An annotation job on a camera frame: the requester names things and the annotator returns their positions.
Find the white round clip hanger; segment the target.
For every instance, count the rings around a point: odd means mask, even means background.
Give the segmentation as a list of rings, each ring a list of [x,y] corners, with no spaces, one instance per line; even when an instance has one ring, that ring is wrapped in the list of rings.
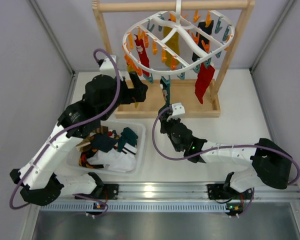
[[[181,1],[177,1],[174,11],[159,11],[132,25],[122,39],[122,49],[127,65],[131,65],[139,76],[145,78],[153,74],[161,76],[179,75],[193,70],[199,72],[201,64],[207,68],[212,64],[213,58],[219,58],[227,51],[234,39],[236,30],[233,22],[216,10],[208,10],[205,20],[202,22],[204,27],[211,27],[212,33],[208,33],[199,27],[200,15],[196,13],[192,21],[182,16]],[[172,28],[170,33],[164,37],[163,27]],[[188,48],[195,55],[194,60],[186,60],[181,54],[177,55],[166,42],[174,35],[179,34],[179,38],[184,41]],[[172,55],[171,67],[167,70],[147,68],[140,62],[136,49],[134,36],[144,42],[145,50],[152,47],[152,54],[160,54],[161,62],[167,60],[166,53]]]

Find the teal sock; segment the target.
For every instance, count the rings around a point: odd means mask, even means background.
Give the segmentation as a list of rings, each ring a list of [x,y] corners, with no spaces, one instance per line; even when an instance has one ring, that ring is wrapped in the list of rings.
[[[170,91],[170,79],[166,79],[164,76],[161,76],[160,78],[160,87],[162,90],[163,98],[164,98],[164,106],[169,107],[170,106],[170,100],[171,100],[171,91]]]

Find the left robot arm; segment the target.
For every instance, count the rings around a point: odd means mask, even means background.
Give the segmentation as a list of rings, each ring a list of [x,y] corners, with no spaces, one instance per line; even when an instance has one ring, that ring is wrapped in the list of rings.
[[[83,195],[97,198],[103,182],[98,172],[80,176],[58,176],[56,168],[90,133],[101,126],[120,105],[142,103],[148,86],[136,72],[129,73],[128,88],[120,72],[115,77],[100,74],[85,85],[82,100],[69,105],[57,120],[50,137],[31,161],[13,169],[10,177],[26,204],[46,206],[60,196]]]

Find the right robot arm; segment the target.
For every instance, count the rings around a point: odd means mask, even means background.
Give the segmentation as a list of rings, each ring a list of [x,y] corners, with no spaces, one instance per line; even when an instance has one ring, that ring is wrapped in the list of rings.
[[[161,83],[164,106],[157,120],[160,133],[166,134],[174,150],[183,153],[186,160],[197,164],[223,163],[243,167],[227,174],[223,189],[243,193],[259,186],[284,190],[289,185],[291,156],[268,138],[255,144],[226,145],[198,138],[181,122],[185,108],[181,103],[170,103],[170,88]]]

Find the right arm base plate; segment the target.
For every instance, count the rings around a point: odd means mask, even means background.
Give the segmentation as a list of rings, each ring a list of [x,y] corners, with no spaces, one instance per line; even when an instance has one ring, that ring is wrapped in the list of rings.
[[[252,189],[238,192],[221,183],[210,183],[207,185],[208,198],[210,200],[249,200],[252,197]]]

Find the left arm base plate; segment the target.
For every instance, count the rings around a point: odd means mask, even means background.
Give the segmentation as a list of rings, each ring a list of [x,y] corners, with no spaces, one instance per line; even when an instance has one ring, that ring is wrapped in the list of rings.
[[[119,193],[119,184],[106,183],[96,187],[90,194],[80,194],[83,198],[97,200],[116,200]]]

